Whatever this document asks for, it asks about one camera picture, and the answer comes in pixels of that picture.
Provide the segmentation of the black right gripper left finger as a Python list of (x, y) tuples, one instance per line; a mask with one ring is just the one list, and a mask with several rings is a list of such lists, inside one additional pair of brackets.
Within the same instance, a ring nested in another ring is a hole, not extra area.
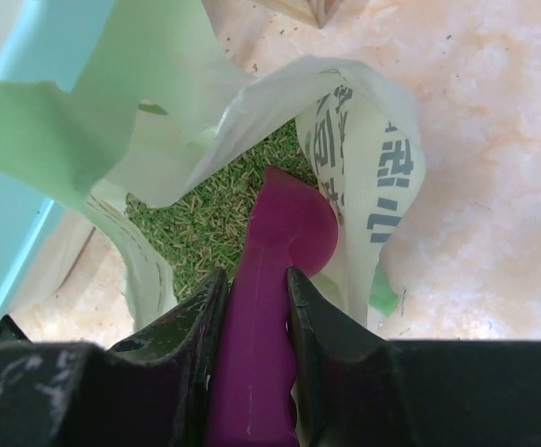
[(0, 335), (0, 446), (199, 446), (227, 301), (195, 294), (108, 349)]

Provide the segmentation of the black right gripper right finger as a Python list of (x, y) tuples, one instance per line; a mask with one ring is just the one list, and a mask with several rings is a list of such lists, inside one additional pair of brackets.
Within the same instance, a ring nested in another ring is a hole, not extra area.
[(385, 340), (288, 272), (304, 446), (541, 446), (541, 342)]

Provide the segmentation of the green cat litter bag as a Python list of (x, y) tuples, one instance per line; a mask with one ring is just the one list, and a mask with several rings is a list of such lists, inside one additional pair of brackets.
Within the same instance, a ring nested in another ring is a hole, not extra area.
[(344, 220), (345, 312), (367, 320), (379, 254), (426, 166), (413, 95), (359, 61), (304, 57), (256, 78), (198, 1), (28, 1), (0, 56), (0, 172), (117, 246), (137, 328), (177, 303), (170, 265), (116, 204), (174, 204), (288, 121)]

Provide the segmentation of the magenta litter scoop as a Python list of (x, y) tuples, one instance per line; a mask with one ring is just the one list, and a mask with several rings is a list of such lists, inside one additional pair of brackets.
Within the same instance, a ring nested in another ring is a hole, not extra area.
[(338, 224), (314, 187), (269, 166), (250, 213), (210, 382), (207, 446), (296, 446), (287, 271), (317, 274)]

